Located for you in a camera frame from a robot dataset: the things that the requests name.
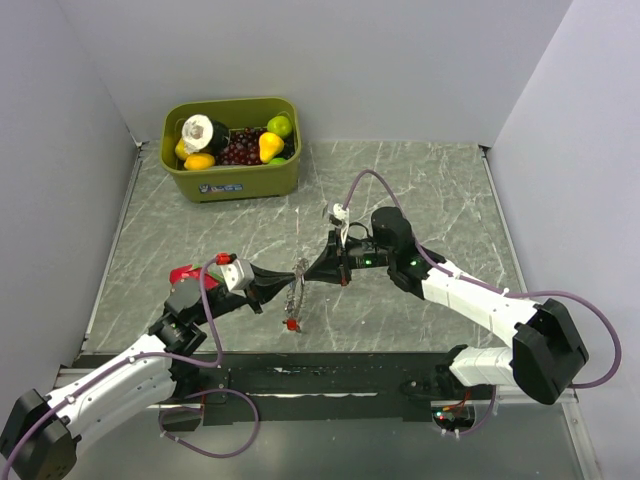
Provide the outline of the yellow lemon toy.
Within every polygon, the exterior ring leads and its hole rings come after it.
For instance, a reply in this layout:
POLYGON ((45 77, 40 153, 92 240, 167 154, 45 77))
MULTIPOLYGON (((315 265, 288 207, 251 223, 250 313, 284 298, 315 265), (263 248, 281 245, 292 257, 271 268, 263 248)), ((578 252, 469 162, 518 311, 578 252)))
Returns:
POLYGON ((215 157, 209 153, 193 153, 188 155, 184 161, 184 168, 187 171, 202 171, 214 167, 215 157))

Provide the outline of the dark red grape bunch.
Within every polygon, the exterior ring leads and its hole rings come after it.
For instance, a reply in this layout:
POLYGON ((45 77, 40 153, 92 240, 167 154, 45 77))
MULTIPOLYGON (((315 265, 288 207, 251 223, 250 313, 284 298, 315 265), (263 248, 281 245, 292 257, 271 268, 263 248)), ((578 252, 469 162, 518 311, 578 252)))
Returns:
POLYGON ((289 160, 295 153, 293 135, 284 140, 284 149, 269 163, 262 163, 259 158, 258 140, 261 134, 267 132, 266 128, 246 128, 231 132, 229 145, 216 156, 216 166, 259 166, 266 164, 282 164, 289 160))

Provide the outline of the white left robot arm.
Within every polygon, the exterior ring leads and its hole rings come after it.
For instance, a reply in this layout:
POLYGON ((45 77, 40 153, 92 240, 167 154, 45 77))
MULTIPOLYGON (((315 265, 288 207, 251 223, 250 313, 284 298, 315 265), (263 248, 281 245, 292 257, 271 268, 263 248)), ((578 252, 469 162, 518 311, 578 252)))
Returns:
POLYGON ((194 277, 176 279, 163 311, 148 331, 107 363, 46 395, 32 389, 14 404, 1 435, 6 463, 2 478, 61 479, 77 461, 81 443, 105 434, 145 408, 196 395, 198 374, 218 369, 194 358, 206 335, 202 324, 243 306, 261 313, 281 290, 300 283, 293 272, 274 272, 233 259, 212 285, 202 267, 194 277))

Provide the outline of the yellow pear toy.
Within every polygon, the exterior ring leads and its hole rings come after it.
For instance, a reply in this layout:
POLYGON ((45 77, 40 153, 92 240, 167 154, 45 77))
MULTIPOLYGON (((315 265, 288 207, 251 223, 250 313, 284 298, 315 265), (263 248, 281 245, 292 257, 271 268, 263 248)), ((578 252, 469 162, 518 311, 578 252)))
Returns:
POLYGON ((258 140, 260 161, 269 163, 284 149, 284 145, 284 140, 275 133, 267 131, 261 134, 258 140))

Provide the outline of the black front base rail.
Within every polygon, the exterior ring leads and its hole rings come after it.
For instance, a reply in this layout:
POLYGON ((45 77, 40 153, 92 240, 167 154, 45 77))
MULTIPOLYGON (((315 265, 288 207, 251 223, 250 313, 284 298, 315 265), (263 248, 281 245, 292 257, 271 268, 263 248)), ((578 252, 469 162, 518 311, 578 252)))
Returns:
POLYGON ((445 353, 228 352, 220 368, 185 366, 171 403, 201 404, 206 426, 238 421, 399 418, 429 422, 438 402, 487 400, 492 387, 465 387, 445 353))

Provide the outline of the green apple toy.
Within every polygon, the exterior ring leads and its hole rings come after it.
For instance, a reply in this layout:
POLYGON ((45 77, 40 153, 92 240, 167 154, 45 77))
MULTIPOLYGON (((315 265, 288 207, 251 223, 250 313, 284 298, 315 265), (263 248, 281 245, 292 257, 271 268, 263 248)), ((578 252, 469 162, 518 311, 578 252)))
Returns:
POLYGON ((277 115, 267 122, 267 131, 286 140, 293 132, 293 123, 285 115, 277 115))

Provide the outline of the red dragon fruit toy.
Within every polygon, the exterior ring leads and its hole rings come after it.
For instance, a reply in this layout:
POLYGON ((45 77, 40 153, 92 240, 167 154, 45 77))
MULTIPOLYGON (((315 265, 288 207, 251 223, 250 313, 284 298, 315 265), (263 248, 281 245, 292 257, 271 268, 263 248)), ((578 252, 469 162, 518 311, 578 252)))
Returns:
MULTIPOLYGON (((202 267, 200 265, 193 265, 193 264, 172 269, 169 273, 169 283, 171 285, 175 285, 188 278, 194 278, 196 280, 199 280, 201 270, 202 270, 202 267)), ((213 289, 214 287, 220 285, 222 282, 223 282, 223 279, 219 275, 210 274, 210 273, 205 274, 204 284, 207 290, 213 289)))

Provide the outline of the olive green plastic tub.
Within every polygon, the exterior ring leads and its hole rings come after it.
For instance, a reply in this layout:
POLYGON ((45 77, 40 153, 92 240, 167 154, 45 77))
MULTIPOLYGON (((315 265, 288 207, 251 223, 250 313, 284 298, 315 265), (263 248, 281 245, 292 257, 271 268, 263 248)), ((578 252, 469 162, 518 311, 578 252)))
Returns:
POLYGON ((160 165, 194 203, 285 196, 296 187, 302 141, 295 106, 284 98, 192 102, 165 119, 160 165), (260 152, 268 126, 290 126, 283 148, 269 161, 260 152))

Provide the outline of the white black cylinder toy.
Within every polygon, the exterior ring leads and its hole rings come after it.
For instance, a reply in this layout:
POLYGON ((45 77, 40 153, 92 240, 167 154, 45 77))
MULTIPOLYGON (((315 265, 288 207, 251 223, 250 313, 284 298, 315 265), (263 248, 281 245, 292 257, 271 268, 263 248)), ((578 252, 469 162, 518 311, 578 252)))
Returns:
POLYGON ((206 115, 196 114, 183 124, 181 138, 185 152, 217 152, 226 148, 231 140, 229 128, 221 122, 212 120, 206 115))

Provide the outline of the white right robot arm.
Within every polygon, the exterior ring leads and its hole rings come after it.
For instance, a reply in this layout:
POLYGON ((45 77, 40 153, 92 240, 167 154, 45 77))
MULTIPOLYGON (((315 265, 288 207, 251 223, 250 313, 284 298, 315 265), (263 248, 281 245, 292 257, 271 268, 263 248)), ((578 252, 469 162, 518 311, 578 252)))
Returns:
POLYGON ((305 280, 346 286, 355 270, 383 268, 403 292, 447 307, 502 341, 500 347, 450 350, 436 376, 444 396, 459 398, 476 385, 517 386, 551 405, 586 365, 587 349, 562 303, 510 298, 481 286, 445 257, 417 247, 397 207, 376 210, 370 236, 361 239, 348 234, 347 209, 331 203, 326 211, 333 227, 305 280))

